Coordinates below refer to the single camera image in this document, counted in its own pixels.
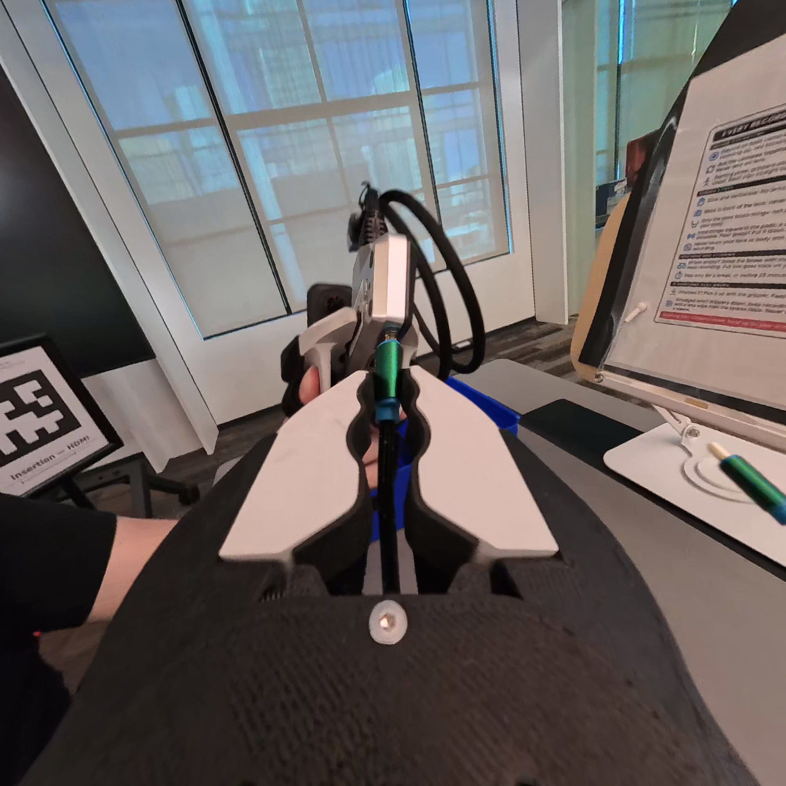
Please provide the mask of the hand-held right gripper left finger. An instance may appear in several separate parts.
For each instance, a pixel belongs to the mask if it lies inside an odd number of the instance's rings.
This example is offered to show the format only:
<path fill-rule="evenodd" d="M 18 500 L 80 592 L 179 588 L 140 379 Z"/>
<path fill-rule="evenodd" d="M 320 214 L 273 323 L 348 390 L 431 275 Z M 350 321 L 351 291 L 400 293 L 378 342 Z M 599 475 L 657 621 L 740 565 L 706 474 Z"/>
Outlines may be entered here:
<path fill-rule="evenodd" d="M 221 572 L 286 592 L 301 572 L 361 595 L 373 534 L 373 382 L 352 373 L 280 428 L 219 549 Z"/>

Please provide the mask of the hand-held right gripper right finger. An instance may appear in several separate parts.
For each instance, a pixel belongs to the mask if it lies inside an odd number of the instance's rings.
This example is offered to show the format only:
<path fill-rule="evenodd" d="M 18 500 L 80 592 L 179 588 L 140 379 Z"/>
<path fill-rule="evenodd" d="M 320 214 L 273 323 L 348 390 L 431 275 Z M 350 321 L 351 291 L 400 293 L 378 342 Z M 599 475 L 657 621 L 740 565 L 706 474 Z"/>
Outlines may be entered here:
<path fill-rule="evenodd" d="M 402 378 L 413 455 L 404 533 L 419 594 L 444 594 L 466 565 L 559 553 L 513 455 L 517 436 L 419 367 Z"/>

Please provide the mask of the braided HDMI cable green plugs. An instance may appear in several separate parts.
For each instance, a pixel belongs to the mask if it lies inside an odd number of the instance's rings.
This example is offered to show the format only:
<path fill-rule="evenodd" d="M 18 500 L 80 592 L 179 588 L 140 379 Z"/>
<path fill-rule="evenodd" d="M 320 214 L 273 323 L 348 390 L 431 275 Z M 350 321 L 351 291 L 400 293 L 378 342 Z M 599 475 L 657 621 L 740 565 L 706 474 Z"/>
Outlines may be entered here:
<path fill-rule="evenodd" d="M 400 593 L 396 482 L 399 467 L 402 415 L 403 349 L 389 333 L 374 353 L 373 389 L 378 429 L 377 518 L 381 589 L 384 596 Z"/>
<path fill-rule="evenodd" d="M 755 505 L 785 526 L 785 493 L 738 454 L 731 454 L 718 443 L 708 450 L 718 461 L 720 471 Z"/>

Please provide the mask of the black HDMI switch box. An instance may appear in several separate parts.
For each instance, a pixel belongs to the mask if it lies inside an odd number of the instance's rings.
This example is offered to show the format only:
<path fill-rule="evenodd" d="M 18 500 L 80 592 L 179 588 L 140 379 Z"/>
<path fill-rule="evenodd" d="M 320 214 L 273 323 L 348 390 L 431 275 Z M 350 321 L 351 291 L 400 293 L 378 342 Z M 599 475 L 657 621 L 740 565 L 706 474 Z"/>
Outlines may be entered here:
<path fill-rule="evenodd" d="M 351 288 L 352 307 L 364 335 L 401 329 L 410 303 L 407 238 L 386 233 L 362 245 L 355 257 Z"/>

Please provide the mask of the blue plastic bin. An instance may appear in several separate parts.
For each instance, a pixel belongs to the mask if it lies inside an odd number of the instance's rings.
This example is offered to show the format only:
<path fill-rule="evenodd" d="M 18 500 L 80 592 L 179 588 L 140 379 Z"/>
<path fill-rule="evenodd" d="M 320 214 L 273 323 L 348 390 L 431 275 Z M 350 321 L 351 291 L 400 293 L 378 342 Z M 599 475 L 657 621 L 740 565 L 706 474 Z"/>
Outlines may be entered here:
<path fill-rule="evenodd" d="M 471 387 L 466 382 L 463 382 L 456 377 L 449 377 L 446 380 L 446 385 L 456 391 L 463 398 L 466 398 L 488 418 L 490 418 L 495 426 L 503 431 L 517 436 L 519 428 L 520 415 L 501 404 L 494 398 L 491 398 L 477 389 Z M 397 428 L 398 435 L 398 466 L 395 478 L 395 517 L 396 517 L 396 530 L 402 531 L 405 526 L 405 502 L 407 498 L 407 491 L 409 488 L 410 470 L 413 462 L 413 455 L 407 447 L 407 421 L 401 420 Z"/>

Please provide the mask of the person's left forearm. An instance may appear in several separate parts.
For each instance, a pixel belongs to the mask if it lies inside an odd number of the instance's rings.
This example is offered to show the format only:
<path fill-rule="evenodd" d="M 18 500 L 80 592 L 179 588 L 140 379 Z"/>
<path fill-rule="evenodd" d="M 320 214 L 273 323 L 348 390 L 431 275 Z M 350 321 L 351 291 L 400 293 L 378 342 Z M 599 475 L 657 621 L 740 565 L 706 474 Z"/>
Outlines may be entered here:
<path fill-rule="evenodd" d="M 177 518 L 117 518 L 113 546 L 87 623 L 113 619 L 142 569 L 178 522 Z"/>

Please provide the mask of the black desk pad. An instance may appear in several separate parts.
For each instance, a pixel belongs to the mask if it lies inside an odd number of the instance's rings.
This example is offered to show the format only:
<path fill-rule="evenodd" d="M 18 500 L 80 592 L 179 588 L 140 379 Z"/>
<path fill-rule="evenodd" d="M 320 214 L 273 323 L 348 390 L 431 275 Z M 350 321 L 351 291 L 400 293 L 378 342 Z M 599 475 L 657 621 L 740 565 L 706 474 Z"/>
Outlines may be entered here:
<path fill-rule="evenodd" d="M 557 399 L 521 415 L 519 425 L 602 472 L 608 471 L 604 456 L 609 450 L 643 434 L 567 399 Z"/>

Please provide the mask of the white framed window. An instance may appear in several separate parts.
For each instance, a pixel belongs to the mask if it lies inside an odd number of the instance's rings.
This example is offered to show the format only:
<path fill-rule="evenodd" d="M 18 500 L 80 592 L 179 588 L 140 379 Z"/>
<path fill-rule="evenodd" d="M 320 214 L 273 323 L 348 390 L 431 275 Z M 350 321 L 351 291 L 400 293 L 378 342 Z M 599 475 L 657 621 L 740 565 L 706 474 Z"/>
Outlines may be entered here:
<path fill-rule="evenodd" d="M 202 339 L 348 284 L 365 183 L 509 250 L 488 2 L 44 2 Z"/>

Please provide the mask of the black framed marker sign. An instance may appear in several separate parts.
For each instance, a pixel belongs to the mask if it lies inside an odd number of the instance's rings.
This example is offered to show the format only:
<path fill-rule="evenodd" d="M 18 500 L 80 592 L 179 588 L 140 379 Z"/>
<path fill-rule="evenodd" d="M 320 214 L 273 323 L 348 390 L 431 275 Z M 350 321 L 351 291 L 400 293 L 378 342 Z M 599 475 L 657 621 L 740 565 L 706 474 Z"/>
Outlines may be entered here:
<path fill-rule="evenodd" d="M 46 335 L 1 346 L 1 492 L 41 497 L 124 446 Z"/>

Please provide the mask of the dark wall board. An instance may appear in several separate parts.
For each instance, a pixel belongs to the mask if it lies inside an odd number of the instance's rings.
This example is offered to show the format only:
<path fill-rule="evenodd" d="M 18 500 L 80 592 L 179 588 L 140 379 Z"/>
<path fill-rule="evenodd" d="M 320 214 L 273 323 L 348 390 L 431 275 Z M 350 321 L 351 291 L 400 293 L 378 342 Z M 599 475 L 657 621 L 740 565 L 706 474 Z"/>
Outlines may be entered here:
<path fill-rule="evenodd" d="M 81 378 L 155 357 L 2 72 L 1 342 L 38 336 Z"/>

